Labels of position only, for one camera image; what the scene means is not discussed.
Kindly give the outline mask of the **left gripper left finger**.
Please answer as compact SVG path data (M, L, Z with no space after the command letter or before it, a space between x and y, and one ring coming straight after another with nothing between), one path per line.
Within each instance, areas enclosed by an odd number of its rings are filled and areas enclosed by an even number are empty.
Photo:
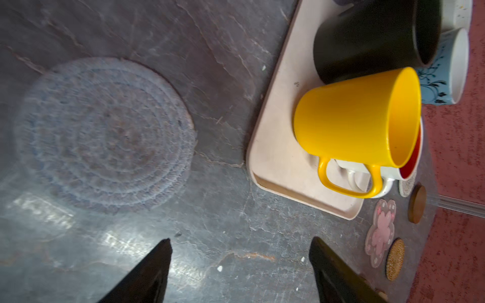
M164 239L101 302L163 302L173 249Z

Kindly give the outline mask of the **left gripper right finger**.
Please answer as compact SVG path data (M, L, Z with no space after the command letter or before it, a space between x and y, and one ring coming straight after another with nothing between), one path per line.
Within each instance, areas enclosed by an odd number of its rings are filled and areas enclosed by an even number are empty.
M319 237L312 239L309 260L320 302L384 302Z

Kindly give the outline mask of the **pink flower coaster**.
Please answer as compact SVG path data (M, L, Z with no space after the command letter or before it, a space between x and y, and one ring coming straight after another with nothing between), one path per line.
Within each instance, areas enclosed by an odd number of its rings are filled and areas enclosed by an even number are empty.
M396 203L393 199L380 199L373 212L373 223L365 240L365 253L373 268L378 268L395 234Z

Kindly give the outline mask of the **tan woven round coaster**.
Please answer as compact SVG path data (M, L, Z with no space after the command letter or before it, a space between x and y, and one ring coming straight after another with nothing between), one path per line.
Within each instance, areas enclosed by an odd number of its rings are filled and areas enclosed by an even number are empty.
M385 274L389 281L395 281L404 264L405 244L401 238L397 238L390 250L386 260Z

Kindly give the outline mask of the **dark brown round coaster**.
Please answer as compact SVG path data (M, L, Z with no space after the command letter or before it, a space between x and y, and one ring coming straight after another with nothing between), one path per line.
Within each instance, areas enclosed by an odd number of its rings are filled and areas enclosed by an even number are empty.
M408 220L411 223L418 224L424 214L427 202L427 190L426 187L417 184L410 196L409 208L408 208Z

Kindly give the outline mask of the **white woven round coaster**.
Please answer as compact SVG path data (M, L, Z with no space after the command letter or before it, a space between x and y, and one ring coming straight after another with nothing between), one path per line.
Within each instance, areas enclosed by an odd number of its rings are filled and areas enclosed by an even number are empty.
M415 181L416 181L417 171L415 170L408 179L404 181L399 181L399 194L406 198L409 197L413 192Z

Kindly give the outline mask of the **brown paw coaster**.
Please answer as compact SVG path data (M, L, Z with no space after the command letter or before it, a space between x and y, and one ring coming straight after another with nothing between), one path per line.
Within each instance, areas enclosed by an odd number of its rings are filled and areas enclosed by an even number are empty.
M389 301L388 295L383 290L374 288L364 275L360 275L359 277L368 287L373 289L385 302Z

